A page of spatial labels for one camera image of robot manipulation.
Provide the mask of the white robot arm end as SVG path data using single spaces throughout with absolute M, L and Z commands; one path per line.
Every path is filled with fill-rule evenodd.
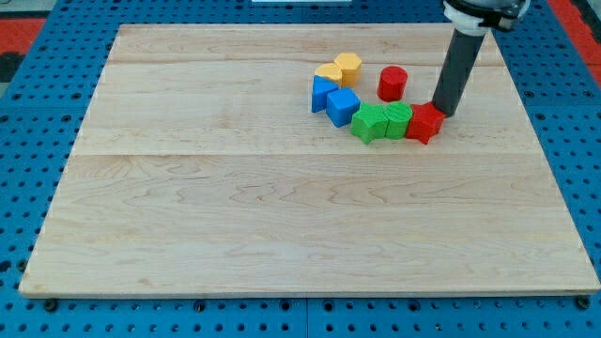
M 460 33 L 481 37 L 489 30 L 513 31 L 531 0 L 442 0 L 443 14 Z

